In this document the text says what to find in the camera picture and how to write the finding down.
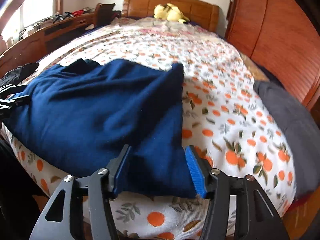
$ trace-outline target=yellow plush toy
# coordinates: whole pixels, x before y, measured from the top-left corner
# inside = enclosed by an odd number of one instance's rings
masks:
[[[159,4],[155,7],[154,18],[168,20],[168,21],[178,21],[180,23],[189,22],[190,20],[183,15],[183,13],[172,3],[167,3],[165,5]]]

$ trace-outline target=wooden wardrobe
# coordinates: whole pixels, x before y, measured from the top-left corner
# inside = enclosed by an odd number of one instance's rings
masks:
[[[320,109],[320,37],[295,0],[234,0],[228,19],[228,42],[273,73],[309,111]]]

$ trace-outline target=orange print bedspread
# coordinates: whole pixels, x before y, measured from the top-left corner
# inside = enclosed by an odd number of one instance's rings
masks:
[[[285,137],[253,90],[254,79],[237,50],[200,27],[153,18],[121,18],[73,40],[40,62],[27,84],[54,64],[79,59],[100,64],[125,58],[166,71],[184,65],[182,146],[227,175],[252,174],[282,216],[295,195],[295,171]],[[34,181],[51,195],[66,173],[26,149],[6,127],[8,138]],[[110,203],[119,234],[151,239],[198,239],[208,201],[123,192]],[[87,202],[84,216],[88,220]],[[230,199],[228,235],[233,234],[236,199]]]

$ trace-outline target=chair backrest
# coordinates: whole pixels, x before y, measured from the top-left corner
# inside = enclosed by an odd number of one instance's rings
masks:
[[[115,3],[97,4],[93,18],[94,27],[100,27],[110,24],[113,16],[113,8],[115,7],[115,5]]]

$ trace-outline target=navy blue cloth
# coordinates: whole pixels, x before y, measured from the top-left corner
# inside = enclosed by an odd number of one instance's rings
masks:
[[[133,147],[126,191],[194,197],[181,146],[183,65],[168,72],[117,59],[101,66],[55,65],[15,96],[30,95],[4,120],[12,134],[50,164],[91,175]]]

